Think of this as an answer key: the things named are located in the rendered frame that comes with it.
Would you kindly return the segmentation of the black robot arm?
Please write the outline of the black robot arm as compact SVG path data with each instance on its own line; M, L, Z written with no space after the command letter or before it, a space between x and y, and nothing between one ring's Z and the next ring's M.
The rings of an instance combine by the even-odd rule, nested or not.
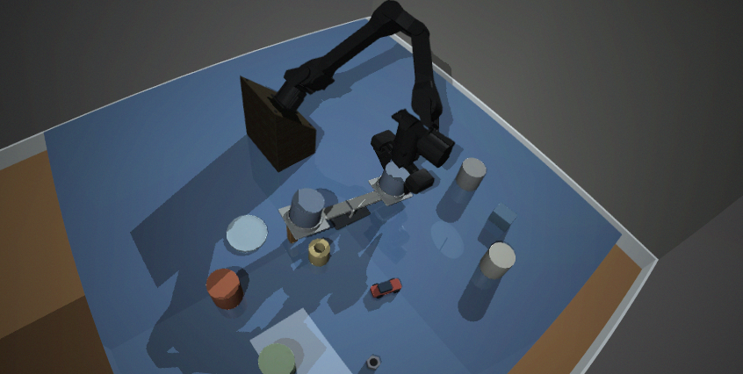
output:
M397 32L411 37L415 67L411 105L419 118L409 114L406 109L393 114L392 118L399 123L395 140L404 148L418 147L415 158L421 155L439 168L448 160L456 143L439 132L443 104L434 83L429 30L394 0L383 2L372 13L366 25L325 56L286 70L285 83L276 95L271 96L282 108L297 114L299 105L307 94L325 90L335 82L333 75L338 68L374 41Z

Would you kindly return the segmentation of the reddish-brown cylinder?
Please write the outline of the reddish-brown cylinder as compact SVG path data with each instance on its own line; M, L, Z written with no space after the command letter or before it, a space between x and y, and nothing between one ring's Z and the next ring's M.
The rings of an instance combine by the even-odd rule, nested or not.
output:
M239 277L230 269L215 270L207 278L206 288L213 303L221 309L235 309L243 300Z

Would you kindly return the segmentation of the blue block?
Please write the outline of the blue block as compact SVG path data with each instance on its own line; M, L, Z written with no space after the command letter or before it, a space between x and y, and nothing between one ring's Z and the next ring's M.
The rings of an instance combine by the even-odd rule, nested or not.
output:
M518 215L511 211L505 204L500 202L495 209L492 211L488 220L495 223L503 232L509 229L511 223L515 220Z

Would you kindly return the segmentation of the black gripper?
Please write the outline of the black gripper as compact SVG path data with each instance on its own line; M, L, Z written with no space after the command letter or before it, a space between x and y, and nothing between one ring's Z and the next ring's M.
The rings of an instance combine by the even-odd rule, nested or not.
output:
M433 185L433 176L426 169L419 170L414 165L414 162L419 158L415 158L418 147L401 147L390 130L375 134L371 138L371 145L383 169L392 160L399 169L403 167L410 174L404 183L405 196L410 192L418 194Z

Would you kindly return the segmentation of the grey cylinder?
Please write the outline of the grey cylinder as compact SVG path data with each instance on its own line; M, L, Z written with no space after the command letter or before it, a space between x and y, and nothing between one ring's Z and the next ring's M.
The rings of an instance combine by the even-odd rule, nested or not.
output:
M480 270L489 279L502 277L515 263L515 251L501 242L493 244L480 260Z
M486 165L476 158L465 159L457 173L456 184L460 189L474 191L486 174Z

